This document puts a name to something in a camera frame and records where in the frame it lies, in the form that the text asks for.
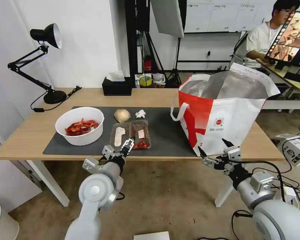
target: lamp base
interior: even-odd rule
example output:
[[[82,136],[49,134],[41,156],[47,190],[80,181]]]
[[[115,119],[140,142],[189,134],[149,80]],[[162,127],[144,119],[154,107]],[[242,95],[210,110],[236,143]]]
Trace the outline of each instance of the lamp base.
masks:
[[[67,95],[63,91],[49,91],[46,95],[44,95],[43,100],[47,104],[56,104],[63,102],[66,98]]]

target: gray table mat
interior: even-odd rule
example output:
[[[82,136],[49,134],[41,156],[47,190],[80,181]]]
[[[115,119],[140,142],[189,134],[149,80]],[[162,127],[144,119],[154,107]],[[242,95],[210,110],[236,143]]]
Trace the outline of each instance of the gray table mat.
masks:
[[[104,115],[103,134],[86,146],[74,146],[67,142],[59,133],[55,133],[43,154],[47,155],[102,155],[105,145],[110,144],[111,130],[115,123],[114,113],[117,109],[127,109],[132,120],[137,120],[135,113],[141,110],[137,107],[95,107]],[[170,108],[142,108],[146,112],[149,122],[149,136],[151,148],[146,150],[132,150],[130,156],[163,156],[163,157],[193,157],[196,156],[190,147],[188,139],[179,122],[174,122],[170,116]]]

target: printed logo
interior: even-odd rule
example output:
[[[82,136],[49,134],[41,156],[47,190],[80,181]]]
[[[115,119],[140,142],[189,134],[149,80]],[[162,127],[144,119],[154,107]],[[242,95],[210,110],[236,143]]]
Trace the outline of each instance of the printed logo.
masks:
[[[224,124],[224,118],[216,118],[214,122],[215,127],[223,127]]]

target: concrete floor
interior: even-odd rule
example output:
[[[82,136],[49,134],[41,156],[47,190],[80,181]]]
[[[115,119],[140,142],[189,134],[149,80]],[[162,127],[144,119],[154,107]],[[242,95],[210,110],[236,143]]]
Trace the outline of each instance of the concrete floor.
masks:
[[[296,134],[300,114],[267,111],[259,115],[257,122],[269,137]],[[288,168],[286,163],[277,165],[283,170]],[[71,221],[79,215],[78,189],[89,175],[82,169],[82,162],[47,162],[46,166],[70,204],[62,207],[44,186],[41,194],[10,213],[21,226],[17,240],[62,240]],[[286,176],[300,182],[300,167]],[[214,198],[226,176],[199,161],[128,161],[122,177],[126,198],[117,201],[109,211],[101,210],[101,240],[132,240],[135,234],[160,231],[169,231],[171,240],[201,236],[235,239],[231,215],[238,209],[247,209],[237,192],[216,208]],[[238,218],[234,225],[239,239],[261,240],[252,219]]]

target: black lamp shade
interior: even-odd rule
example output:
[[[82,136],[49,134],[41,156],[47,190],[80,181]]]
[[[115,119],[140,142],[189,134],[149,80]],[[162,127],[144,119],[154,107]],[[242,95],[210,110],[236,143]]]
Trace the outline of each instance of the black lamp shade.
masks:
[[[55,23],[50,24],[44,30],[31,29],[30,36],[36,41],[48,42],[55,48],[61,49],[62,47],[60,31]]]

